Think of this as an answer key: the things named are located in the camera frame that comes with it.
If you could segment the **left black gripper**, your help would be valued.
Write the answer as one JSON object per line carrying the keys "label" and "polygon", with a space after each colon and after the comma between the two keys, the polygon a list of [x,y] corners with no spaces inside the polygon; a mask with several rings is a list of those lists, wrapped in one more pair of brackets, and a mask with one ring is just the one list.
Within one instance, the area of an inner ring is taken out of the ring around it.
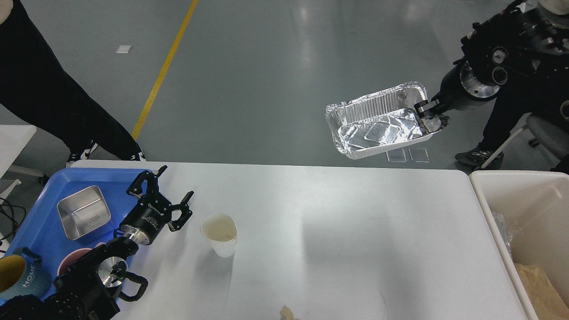
{"label": "left black gripper", "polygon": [[[138,245],[151,245],[166,224],[171,232],[179,231],[193,215],[189,201],[194,191],[189,191],[178,204],[172,204],[159,192],[158,178],[167,168],[164,165],[157,171],[142,171],[126,190],[138,202],[120,222],[119,230]],[[175,211],[180,211],[180,217],[171,220]]]}

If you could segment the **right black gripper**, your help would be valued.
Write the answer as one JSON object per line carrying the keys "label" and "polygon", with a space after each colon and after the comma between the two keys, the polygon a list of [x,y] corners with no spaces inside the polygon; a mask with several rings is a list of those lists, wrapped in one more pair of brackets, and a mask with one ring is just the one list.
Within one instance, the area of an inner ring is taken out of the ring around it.
{"label": "right black gripper", "polygon": [[440,89],[432,101],[422,100],[414,104],[414,109],[419,118],[430,118],[430,131],[438,132],[445,129],[450,122],[450,117],[441,115],[441,112],[449,110],[470,111],[482,106],[482,101],[474,99],[461,82],[463,65],[453,67],[443,77]]}

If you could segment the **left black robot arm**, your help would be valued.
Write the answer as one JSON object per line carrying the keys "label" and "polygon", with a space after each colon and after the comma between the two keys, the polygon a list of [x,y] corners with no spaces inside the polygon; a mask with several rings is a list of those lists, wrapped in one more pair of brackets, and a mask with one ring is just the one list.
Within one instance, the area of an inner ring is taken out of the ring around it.
{"label": "left black robot arm", "polygon": [[44,300],[32,293],[14,294],[1,306],[3,320],[109,320],[120,312],[117,300],[140,300],[148,280],[128,270],[127,259],[151,245],[165,226],[179,231],[192,216],[189,191],[172,204],[159,191],[167,165],[143,170],[127,188],[137,198],[108,242],[90,249],[53,280],[55,292]]}

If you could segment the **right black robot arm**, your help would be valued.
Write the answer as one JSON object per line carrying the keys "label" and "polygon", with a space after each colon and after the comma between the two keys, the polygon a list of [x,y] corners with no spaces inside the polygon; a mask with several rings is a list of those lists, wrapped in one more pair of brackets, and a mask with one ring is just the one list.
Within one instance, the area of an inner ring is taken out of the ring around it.
{"label": "right black robot arm", "polygon": [[520,5],[515,0],[472,25],[439,92],[415,104],[419,117],[478,107],[507,93],[530,112],[568,122],[568,2],[540,0],[526,11]]}

